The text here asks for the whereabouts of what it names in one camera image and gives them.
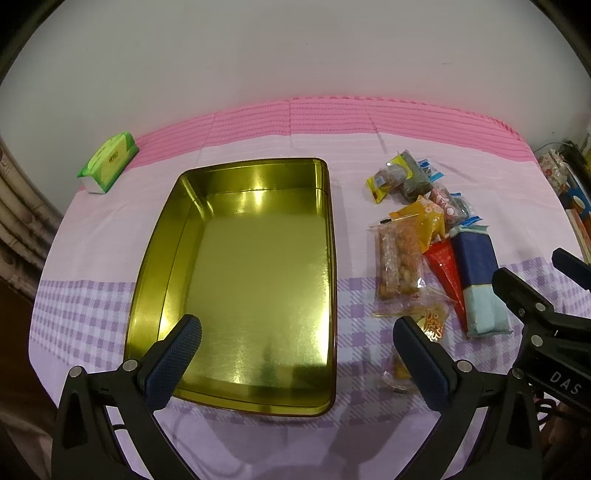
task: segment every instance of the table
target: table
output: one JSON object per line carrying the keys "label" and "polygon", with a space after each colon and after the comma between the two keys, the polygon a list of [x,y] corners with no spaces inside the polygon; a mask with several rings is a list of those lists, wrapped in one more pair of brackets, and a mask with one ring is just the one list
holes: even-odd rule
{"label": "table", "polygon": [[[73,365],[89,372],[122,361],[129,307],[148,240],[177,177],[190,168],[251,158],[319,157],[329,166],[338,290],[337,400],[314,419],[276,419],[173,398],[156,417],[201,478],[393,478],[438,414],[420,396],[396,395],[380,377],[393,319],[374,319],[375,252],[368,225],[400,206],[375,205],[365,179],[408,149],[445,174],[489,225],[499,265],[526,279],[557,311],[591,316],[585,292],[550,264],[552,251],[580,250],[533,153],[509,126],[487,116],[377,98],[297,98],[201,116],[137,139],[140,152],[106,195],[79,191],[41,278],[29,353],[58,403]],[[464,340],[455,315],[443,345],[454,359],[507,372],[520,341]],[[460,469],[482,422],[478,412],[448,473]],[[131,465],[147,476],[124,430]]]}

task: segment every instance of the blue wrapped package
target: blue wrapped package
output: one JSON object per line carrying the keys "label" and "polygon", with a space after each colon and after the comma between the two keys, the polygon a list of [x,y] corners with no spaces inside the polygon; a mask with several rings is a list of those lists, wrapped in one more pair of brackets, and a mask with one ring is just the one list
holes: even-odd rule
{"label": "blue wrapped package", "polygon": [[487,228],[459,225],[449,232],[464,292],[470,337],[511,333],[505,305],[492,291],[492,274],[499,265]]}

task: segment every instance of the blue rubber gripper pad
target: blue rubber gripper pad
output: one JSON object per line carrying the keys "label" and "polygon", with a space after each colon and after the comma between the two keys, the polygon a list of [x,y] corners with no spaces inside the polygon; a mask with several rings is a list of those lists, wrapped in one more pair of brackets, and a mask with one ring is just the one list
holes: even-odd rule
{"label": "blue rubber gripper pad", "polygon": [[201,344],[201,322],[189,321],[146,377],[144,401],[154,411],[164,408]]}
{"label": "blue rubber gripper pad", "polygon": [[[421,335],[424,335],[418,327],[417,329]],[[439,412],[445,410],[450,402],[449,382],[445,373],[437,366],[429,351],[417,337],[416,332],[403,319],[398,319],[394,323],[392,337],[394,346],[425,399],[427,407]]]}

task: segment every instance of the green tissue package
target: green tissue package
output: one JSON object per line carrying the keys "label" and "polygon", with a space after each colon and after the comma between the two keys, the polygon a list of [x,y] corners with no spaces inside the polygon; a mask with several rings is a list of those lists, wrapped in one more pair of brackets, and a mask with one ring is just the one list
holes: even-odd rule
{"label": "green tissue package", "polygon": [[139,148],[129,132],[115,135],[92,155],[78,178],[89,192],[107,193],[137,152]]}

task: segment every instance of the candy wrapper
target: candy wrapper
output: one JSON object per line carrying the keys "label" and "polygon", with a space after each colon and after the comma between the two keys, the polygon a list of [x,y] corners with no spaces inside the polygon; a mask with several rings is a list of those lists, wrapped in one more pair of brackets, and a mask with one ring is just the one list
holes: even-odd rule
{"label": "candy wrapper", "polygon": [[[438,342],[443,337],[444,324],[452,308],[452,303],[445,295],[440,294],[439,299],[433,296],[434,303],[423,307],[420,311],[411,315],[417,325],[432,342]],[[393,349],[387,360],[382,382],[397,393],[414,394],[418,392],[406,365],[398,352]]]}
{"label": "candy wrapper", "polygon": [[431,200],[419,195],[416,202],[401,208],[397,212],[390,213],[393,220],[408,215],[417,216],[417,240],[421,253],[426,252],[431,242],[438,236],[442,238],[445,236],[443,209]]}
{"label": "candy wrapper", "polygon": [[402,183],[400,192],[408,202],[416,202],[418,196],[425,195],[431,190],[431,188],[433,188],[433,185],[431,185],[429,177],[427,177],[427,174],[423,171],[423,169],[418,166],[417,162],[408,152],[408,150],[402,152],[400,157],[402,157],[412,172],[412,176],[404,180]]}
{"label": "candy wrapper", "polygon": [[398,186],[413,175],[406,162],[397,155],[373,177],[367,179],[368,186],[375,203],[381,203],[388,193],[393,192]]}
{"label": "candy wrapper", "polygon": [[443,177],[443,173],[441,173],[438,169],[431,165],[431,162],[429,162],[427,159],[421,160],[418,163],[418,166],[421,167],[423,169],[423,172],[427,174],[427,177],[429,177],[431,183]]}
{"label": "candy wrapper", "polygon": [[468,219],[468,212],[458,205],[445,187],[438,184],[425,197],[441,207],[446,231]]}
{"label": "candy wrapper", "polygon": [[465,220],[461,221],[460,223],[454,226],[470,226],[476,222],[480,222],[482,218],[480,218],[477,214],[472,205],[466,200],[464,195],[461,193],[450,193],[449,195],[452,196],[453,201],[455,202],[456,206],[463,212],[462,215],[466,217]]}
{"label": "candy wrapper", "polygon": [[447,296],[455,302],[454,309],[462,325],[462,330],[466,333],[466,306],[464,305],[464,294],[452,243],[449,239],[437,242],[429,247],[424,256]]}

